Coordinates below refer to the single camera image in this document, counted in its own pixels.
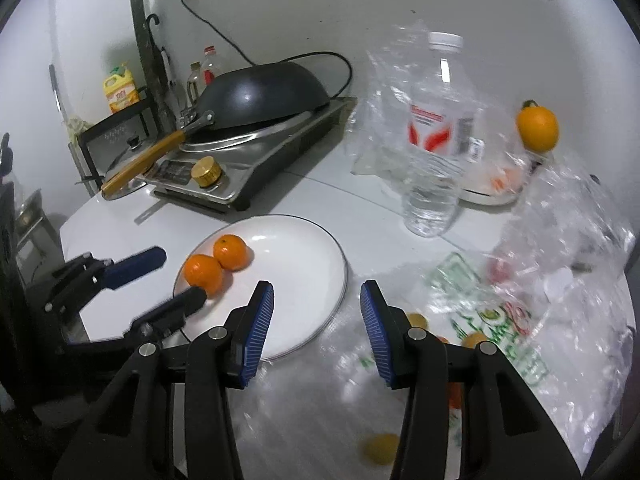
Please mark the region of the black wok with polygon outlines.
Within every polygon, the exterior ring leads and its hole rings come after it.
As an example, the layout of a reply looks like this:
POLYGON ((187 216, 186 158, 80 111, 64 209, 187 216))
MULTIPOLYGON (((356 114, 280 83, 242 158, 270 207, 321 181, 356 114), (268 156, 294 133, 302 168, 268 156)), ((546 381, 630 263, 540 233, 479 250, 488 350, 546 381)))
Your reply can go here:
POLYGON ((311 112, 330 102, 318 78, 293 62, 232 70, 205 87, 186 130, 228 129, 311 112))

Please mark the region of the oil bottle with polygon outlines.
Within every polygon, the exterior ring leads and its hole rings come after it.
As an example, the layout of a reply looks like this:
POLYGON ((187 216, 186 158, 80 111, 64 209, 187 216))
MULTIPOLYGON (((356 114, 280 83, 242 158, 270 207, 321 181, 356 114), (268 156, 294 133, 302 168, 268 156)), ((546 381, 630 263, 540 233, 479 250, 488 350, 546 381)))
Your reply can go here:
POLYGON ((186 80, 186 98, 188 99, 190 106, 198 104, 205 84, 203 82, 203 74, 200 62, 194 62, 191 64, 191 73, 186 80))

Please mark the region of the crumpled clear plastic bag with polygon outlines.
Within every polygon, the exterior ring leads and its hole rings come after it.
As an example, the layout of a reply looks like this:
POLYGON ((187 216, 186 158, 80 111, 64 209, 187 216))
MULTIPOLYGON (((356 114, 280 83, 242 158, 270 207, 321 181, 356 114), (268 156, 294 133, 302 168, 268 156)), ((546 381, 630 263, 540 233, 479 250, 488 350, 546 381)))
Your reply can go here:
POLYGON ((526 337, 548 327, 626 340, 632 330, 618 282, 635 240, 611 193, 582 166, 547 162, 502 227, 486 278, 526 337))

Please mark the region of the steel induction cooker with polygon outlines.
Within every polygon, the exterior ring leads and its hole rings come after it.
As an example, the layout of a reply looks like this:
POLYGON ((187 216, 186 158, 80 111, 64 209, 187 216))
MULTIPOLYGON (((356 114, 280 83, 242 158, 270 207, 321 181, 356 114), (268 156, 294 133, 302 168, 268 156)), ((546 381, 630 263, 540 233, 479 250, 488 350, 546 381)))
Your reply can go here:
POLYGON ((346 118, 352 99, 329 102, 318 112, 298 114, 283 122, 239 136, 183 145, 154 162, 141 179, 158 195, 175 202, 227 212, 242 211, 280 171, 291 166, 346 118), (221 176, 201 186, 191 170, 210 156, 221 166, 221 176))

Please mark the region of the orange fruit with stem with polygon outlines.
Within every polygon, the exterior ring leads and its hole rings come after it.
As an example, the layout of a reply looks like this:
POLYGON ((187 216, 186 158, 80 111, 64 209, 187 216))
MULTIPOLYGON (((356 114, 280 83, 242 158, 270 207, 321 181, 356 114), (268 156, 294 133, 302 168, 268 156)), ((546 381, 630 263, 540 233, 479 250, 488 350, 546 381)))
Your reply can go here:
POLYGON ((522 104, 516 116, 516 128, 524 148, 531 152, 544 154, 552 151, 558 144, 560 128, 555 114, 534 100, 527 100, 522 104))

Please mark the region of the yellow-green longan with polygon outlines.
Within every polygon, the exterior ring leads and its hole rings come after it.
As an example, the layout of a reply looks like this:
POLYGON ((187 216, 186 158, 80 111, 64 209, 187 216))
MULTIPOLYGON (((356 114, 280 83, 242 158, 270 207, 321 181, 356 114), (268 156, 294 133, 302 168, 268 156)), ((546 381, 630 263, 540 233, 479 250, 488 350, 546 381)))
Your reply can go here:
POLYGON ((363 442, 362 456, 371 464, 391 465, 396 458, 399 441, 398 434, 372 434, 363 442))
POLYGON ((428 322, 425 316, 419 312, 411 312, 407 315, 409 323, 412 327, 428 330, 428 322))
POLYGON ((482 332, 473 332, 466 335, 461 341, 463 348, 475 349, 482 342, 488 341, 487 336, 482 332))

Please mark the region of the white round plate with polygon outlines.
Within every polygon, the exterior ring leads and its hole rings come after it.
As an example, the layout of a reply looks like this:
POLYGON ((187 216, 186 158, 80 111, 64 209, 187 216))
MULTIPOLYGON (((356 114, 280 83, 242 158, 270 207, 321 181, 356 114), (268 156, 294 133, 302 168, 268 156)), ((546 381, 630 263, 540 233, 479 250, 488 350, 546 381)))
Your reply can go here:
POLYGON ((344 298, 348 272, 340 245, 314 222, 274 214, 234 222, 192 252, 210 256, 216 240, 227 234, 244 240, 250 263, 228 274, 220 294, 186 319, 186 338, 224 324, 231 310, 248 303, 256 284, 267 281, 274 307, 262 358, 273 361, 302 348, 326 327, 344 298))

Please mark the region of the red label sauce bottle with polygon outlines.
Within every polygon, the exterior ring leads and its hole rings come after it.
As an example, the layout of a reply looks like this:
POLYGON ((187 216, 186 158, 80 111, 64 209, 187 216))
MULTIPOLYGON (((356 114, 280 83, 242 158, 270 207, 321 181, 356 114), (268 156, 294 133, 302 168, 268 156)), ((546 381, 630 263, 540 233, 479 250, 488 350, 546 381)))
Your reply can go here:
POLYGON ((206 86, 211 84, 219 75, 222 74, 221 58, 217 54, 217 50, 214 46, 208 46, 204 49, 201 69, 204 84, 206 84, 206 86))

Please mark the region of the orange mandarin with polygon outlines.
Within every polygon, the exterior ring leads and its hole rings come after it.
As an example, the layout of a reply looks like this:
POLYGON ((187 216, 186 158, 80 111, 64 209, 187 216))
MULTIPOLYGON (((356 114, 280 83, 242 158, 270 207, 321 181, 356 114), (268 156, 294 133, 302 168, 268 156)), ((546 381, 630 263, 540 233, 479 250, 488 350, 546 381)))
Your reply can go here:
POLYGON ((213 256, 228 271, 239 271, 250 263, 250 252, 241 237, 224 234, 216 239, 213 256))
POLYGON ((192 255, 186 259, 182 273, 190 286, 204 289, 209 297, 216 296, 224 284, 224 269, 213 256, 192 255))

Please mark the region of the printed plastic bag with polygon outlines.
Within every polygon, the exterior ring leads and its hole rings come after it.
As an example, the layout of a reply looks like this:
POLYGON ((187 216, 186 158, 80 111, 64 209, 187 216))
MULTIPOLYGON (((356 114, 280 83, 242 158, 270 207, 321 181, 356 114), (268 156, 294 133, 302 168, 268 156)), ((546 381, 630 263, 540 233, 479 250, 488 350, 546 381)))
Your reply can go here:
POLYGON ((377 408, 399 414, 401 397, 382 400, 373 353, 359 312, 360 286, 375 280, 387 301, 426 317, 428 330, 461 346, 466 335, 484 333, 515 367, 549 414, 580 469, 620 404, 631 369, 634 331, 626 340, 587 339, 545 327, 524 336, 508 302, 486 278, 486 254, 450 252, 426 263, 405 263, 378 273, 355 274, 344 307, 322 347, 336 363, 337 399, 362 418, 377 408))

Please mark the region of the glass pot lid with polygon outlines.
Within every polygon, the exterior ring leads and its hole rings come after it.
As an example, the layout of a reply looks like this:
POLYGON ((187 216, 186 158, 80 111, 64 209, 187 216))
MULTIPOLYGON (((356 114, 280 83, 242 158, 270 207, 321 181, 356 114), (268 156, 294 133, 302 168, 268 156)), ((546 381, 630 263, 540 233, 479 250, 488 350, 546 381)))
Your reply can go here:
MULTIPOLYGON (((107 167, 104 174, 104 183, 115 177, 120 170, 124 169, 130 162, 142 154, 147 148, 153 144, 153 140, 146 136, 130 136, 126 140, 125 149, 118 154, 107 167)), ((123 188, 115 192, 113 195, 106 196, 104 192, 101 192, 104 200, 119 200, 125 196, 128 196, 134 192, 144 188, 146 185, 145 180, 142 177, 135 177, 129 181, 123 188)))

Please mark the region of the clear water bottle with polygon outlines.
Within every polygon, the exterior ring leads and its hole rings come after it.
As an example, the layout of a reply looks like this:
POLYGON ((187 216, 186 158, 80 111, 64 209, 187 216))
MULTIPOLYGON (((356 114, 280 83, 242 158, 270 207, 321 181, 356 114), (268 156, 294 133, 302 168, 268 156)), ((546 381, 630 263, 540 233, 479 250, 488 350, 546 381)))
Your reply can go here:
POLYGON ((463 38, 430 32, 427 40, 426 61, 408 92, 410 169, 402 208, 410 232, 436 237, 457 214, 480 102, 461 61, 463 38))

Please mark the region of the yellow detergent bottle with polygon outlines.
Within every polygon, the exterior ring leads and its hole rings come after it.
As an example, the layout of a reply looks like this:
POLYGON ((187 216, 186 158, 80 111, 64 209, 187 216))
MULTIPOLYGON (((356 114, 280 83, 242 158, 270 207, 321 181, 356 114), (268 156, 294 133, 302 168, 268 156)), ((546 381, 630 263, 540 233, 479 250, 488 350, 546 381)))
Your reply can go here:
POLYGON ((126 65, 119 65, 103 81, 103 92, 112 114, 140 101, 134 75, 126 65))

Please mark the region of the clear plastic bag back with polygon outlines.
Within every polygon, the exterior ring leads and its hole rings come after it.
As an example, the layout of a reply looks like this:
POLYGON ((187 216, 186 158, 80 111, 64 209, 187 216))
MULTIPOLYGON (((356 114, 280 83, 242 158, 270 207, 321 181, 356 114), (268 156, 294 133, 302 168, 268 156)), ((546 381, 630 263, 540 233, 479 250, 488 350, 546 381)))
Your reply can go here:
MULTIPOLYGON (((347 123, 356 174, 375 174, 393 185, 406 182, 410 169, 408 92, 412 77, 426 61, 430 32, 421 21, 396 25, 390 39, 368 51, 366 91, 347 123)), ((474 87, 480 109, 469 140, 468 161, 521 160, 528 165, 513 115, 476 84, 474 87)))

